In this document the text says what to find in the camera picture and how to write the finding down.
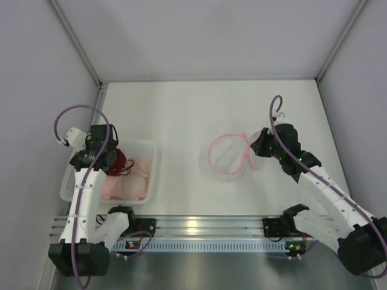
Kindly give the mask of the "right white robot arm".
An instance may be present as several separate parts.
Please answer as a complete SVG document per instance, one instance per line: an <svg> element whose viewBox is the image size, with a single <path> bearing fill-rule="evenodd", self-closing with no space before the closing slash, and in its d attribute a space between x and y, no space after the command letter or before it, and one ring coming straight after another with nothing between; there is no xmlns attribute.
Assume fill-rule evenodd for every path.
<svg viewBox="0 0 387 290"><path fill-rule="evenodd" d="M294 205L278 218L264 219L265 237L307 234L334 251L355 276L386 262L386 218L374 217L342 192L321 162L301 149L293 125L282 123L263 128L250 147L259 157L277 159L284 173L329 214L328 218L322 218L306 205Z"/></svg>

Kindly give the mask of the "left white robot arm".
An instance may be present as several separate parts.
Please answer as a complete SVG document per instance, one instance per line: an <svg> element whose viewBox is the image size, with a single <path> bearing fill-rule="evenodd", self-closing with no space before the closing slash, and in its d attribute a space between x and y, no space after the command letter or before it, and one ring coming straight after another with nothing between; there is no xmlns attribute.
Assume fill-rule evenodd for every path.
<svg viewBox="0 0 387 290"><path fill-rule="evenodd" d="M67 143L75 150L69 164L75 185L65 228L48 256L65 277L104 276L110 252L117 239L130 228L131 207L118 205L96 226L97 209L103 185L116 159L119 143L113 125L93 125L88 134L71 128Z"/></svg>

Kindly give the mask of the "white mesh laundry bag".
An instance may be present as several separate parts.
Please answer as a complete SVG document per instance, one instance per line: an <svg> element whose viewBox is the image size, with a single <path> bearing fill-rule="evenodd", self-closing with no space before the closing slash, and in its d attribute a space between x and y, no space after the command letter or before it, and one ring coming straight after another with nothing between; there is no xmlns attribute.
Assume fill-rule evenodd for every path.
<svg viewBox="0 0 387 290"><path fill-rule="evenodd" d="M200 152L198 167L203 174L223 181L234 181L259 165L246 134L224 134Z"/></svg>

